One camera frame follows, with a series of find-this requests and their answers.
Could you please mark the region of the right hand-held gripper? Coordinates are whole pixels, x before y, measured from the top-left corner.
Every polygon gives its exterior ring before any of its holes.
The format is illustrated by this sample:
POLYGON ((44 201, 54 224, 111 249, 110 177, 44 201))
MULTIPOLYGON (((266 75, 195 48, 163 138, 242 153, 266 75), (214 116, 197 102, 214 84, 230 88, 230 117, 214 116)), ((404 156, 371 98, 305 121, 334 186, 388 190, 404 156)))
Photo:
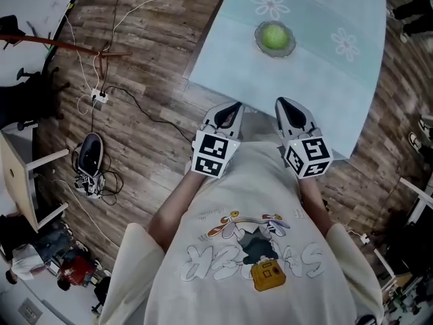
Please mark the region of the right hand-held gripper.
POLYGON ((334 161, 334 154, 311 112, 294 100, 279 97, 275 113, 283 136, 289 136, 289 131, 308 131, 284 139, 282 157, 286 167, 291 168, 298 179, 323 175, 334 161))

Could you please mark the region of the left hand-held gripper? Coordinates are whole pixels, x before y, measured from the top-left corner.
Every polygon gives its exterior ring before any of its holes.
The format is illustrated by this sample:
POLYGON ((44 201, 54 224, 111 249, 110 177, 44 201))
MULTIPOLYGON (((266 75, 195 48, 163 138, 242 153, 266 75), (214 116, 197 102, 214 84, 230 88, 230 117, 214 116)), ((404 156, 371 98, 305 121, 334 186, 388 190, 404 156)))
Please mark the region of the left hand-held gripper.
POLYGON ((226 102, 206 113, 204 123, 196 131, 191 143, 193 172, 217 179, 222 177, 241 145, 238 137, 244 110, 245 106, 242 103, 226 102))

